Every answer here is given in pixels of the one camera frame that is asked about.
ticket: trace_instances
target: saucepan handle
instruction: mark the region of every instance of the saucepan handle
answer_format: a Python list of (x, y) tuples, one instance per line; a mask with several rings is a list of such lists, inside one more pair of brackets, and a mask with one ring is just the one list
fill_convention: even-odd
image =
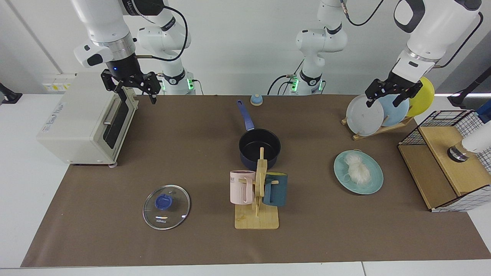
[(250, 118), (249, 112), (247, 112), (246, 106), (242, 103), (241, 100), (237, 101), (237, 106), (239, 107), (239, 110), (241, 111), (242, 117), (244, 118), (245, 129), (247, 131), (253, 130), (254, 124), (252, 123), (252, 119)]

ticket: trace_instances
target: white plate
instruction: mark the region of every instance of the white plate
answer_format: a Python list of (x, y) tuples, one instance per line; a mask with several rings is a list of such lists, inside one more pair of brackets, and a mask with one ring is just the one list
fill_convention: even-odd
[(350, 102), (346, 110), (348, 127), (360, 136), (370, 136), (377, 132), (383, 122), (382, 105), (375, 101), (368, 108), (367, 101), (365, 95), (359, 95)]

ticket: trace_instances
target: yellow plate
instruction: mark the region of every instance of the yellow plate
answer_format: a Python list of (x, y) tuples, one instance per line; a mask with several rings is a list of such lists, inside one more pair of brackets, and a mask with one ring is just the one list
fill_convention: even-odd
[(416, 96), (409, 99), (409, 111), (407, 117), (414, 117), (430, 108), (433, 99), (435, 98), (435, 88), (429, 79), (426, 77), (421, 78), (423, 87)]

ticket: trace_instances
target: brown paper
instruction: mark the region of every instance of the brown paper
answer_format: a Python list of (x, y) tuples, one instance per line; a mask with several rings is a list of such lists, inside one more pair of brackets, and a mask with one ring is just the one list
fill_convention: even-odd
[[(244, 166), (237, 96), (140, 98), (117, 168), (70, 166), (23, 267), (293, 263), (490, 258), (467, 213), (427, 211), (397, 144), (416, 124), (352, 141), (340, 120), (353, 96), (265, 97), (247, 104), (281, 153), (270, 171), (288, 173), (277, 230), (236, 230), (229, 171)], [(336, 180), (334, 158), (358, 148), (384, 183), (356, 195)], [(158, 231), (142, 207), (162, 185), (191, 196), (188, 218)]]

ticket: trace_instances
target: wooden base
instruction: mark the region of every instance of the wooden base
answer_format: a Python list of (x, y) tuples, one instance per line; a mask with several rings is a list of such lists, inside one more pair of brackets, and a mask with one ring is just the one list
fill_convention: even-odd
[[(375, 135), (380, 134), (380, 133), (384, 133), (384, 132), (387, 132), (387, 131), (391, 131), (391, 130), (395, 130), (395, 129), (398, 129), (398, 128), (405, 127), (413, 119), (414, 119), (414, 117), (406, 117), (406, 118), (404, 118), (404, 120), (402, 120), (400, 123), (398, 123), (396, 125), (393, 125), (393, 126), (390, 126), (390, 127), (380, 127), (379, 130), (377, 130), (377, 132), (375, 132), (375, 133), (373, 133), (372, 135), (369, 135), (369, 136), (361, 136), (361, 135), (355, 134), (355, 135), (353, 135), (353, 140), (357, 141), (357, 140), (361, 140), (361, 139), (364, 139), (364, 138), (367, 138), (367, 137), (375, 136)], [(346, 118), (342, 119), (341, 120), (341, 124), (347, 125), (348, 124), (347, 119)]]
[(258, 216), (254, 204), (235, 205), (235, 229), (278, 229), (278, 207), (259, 205)]

